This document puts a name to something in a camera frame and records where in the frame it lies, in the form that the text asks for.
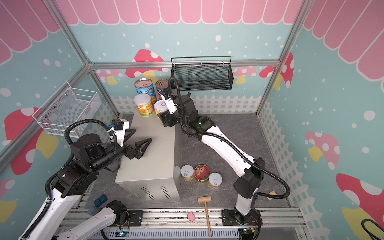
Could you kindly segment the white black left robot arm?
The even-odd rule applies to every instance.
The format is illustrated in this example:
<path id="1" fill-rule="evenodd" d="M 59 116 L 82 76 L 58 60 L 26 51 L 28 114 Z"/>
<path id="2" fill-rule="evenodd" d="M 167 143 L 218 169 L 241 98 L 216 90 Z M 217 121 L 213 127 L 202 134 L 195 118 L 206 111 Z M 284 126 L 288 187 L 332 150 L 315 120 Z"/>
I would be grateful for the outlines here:
<path id="1" fill-rule="evenodd" d="M 73 142 L 71 131 L 88 123 L 104 128 L 110 135 L 110 143 L 103 143 L 97 134 L 84 135 Z M 125 141 L 134 133 L 134 129 L 129 129 L 129 122 L 120 119 L 113 120 L 109 126 L 96 119 L 80 120 L 68 126 L 64 136 L 71 155 L 63 167 L 47 180 L 45 203 L 20 238 L 38 240 L 53 236 L 69 209 L 97 179 L 102 169 L 120 161 L 123 156 L 140 159 L 152 140 L 136 142 L 135 147 L 126 145 Z"/>

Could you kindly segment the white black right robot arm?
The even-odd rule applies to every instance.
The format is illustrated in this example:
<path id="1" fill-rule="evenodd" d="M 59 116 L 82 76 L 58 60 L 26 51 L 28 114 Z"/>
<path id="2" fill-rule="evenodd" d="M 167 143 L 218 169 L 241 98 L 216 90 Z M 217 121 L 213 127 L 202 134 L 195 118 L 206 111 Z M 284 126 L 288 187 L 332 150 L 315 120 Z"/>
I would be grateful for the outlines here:
<path id="1" fill-rule="evenodd" d="M 168 95 L 165 97 L 167 111 L 160 114 L 165 127 L 181 126 L 182 132 L 189 138 L 196 138 L 219 154 L 237 174 L 238 179 L 233 184 L 238 194 L 233 209 L 233 218 L 240 224 L 246 225 L 255 218 L 255 202 L 257 197 L 271 199 L 286 199 L 291 189 L 279 176 L 265 169 L 262 158 L 253 158 L 238 148 L 220 130 L 217 124 L 208 116 L 200 115 L 190 94 L 182 95 L 179 82 L 171 77 L 168 83 Z M 281 195 L 272 195 L 259 191 L 264 177 L 268 175 L 283 185 L 285 191 Z"/>

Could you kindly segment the dark chopped tomatoes can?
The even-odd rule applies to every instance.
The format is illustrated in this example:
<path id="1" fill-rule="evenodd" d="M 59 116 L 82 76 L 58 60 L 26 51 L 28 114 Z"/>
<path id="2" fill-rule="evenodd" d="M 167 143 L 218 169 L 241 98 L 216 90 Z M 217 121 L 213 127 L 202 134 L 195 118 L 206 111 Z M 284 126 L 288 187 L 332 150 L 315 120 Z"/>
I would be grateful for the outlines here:
<path id="1" fill-rule="evenodd" d="M 161 79 L 156 82 L 156 88 L 159 96 L 159 100 L 166 100 L 169 98 L 169 81 L 167 79 Z"/>

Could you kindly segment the green yellow white lid can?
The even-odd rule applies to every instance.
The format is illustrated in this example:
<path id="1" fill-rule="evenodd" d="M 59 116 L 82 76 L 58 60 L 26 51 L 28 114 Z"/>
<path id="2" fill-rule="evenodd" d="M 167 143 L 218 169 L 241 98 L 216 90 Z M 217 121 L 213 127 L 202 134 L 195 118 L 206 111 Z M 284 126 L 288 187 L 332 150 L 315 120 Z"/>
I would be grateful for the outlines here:
<path id="1" fill-rule="evenodd" d="M 138 94 L 134 98 L 137 110 L 142 117 L 149 117 L 153 114 L 153 104 L 151 96 L 148 94 Z"/>

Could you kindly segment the white lid small can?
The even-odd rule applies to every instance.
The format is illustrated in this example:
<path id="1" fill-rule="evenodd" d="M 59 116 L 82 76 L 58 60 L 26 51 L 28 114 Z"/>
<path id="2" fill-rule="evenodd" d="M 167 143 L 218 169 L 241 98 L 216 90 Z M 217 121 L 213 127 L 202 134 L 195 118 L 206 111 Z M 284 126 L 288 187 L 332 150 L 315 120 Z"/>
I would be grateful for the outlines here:
<path id="1" fill-rule="evenodd" d="M 167 107 L 167 104 L 164 100 L 159 100 L 159 101 L 154 103 L 154 109 L 156 112 L 156 116 L 159 119 L 160 118 L 159 114 L 166 112 L 168 110 L 168 107 Z"/>

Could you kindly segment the yellow can silver lid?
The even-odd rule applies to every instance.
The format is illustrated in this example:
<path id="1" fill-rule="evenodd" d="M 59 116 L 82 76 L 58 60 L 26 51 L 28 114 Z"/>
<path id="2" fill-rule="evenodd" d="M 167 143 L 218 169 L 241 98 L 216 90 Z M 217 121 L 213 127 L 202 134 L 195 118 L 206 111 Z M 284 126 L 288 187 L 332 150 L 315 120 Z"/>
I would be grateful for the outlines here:
<path id="1" fill-rule="evenodd" d="M 209 176 L 209 187 L 211 189 L 218 189 L 223 182 L 223 178 L 219 173 L 211 173 Z"/>

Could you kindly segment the blue chicken noodle soup can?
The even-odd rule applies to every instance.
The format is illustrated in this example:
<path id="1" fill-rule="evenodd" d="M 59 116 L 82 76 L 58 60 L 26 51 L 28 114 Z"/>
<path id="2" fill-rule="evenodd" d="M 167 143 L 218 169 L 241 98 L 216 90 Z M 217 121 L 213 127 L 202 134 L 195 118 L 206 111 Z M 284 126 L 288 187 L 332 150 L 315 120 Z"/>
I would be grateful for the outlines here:
<path id="1" fill-rule="evenodd" d="M 151 79 L 142 78 L 136 80 L 135 88 L 138 94 L 148 94 L 153 104 L 157 101 L 155 88 Z"/>

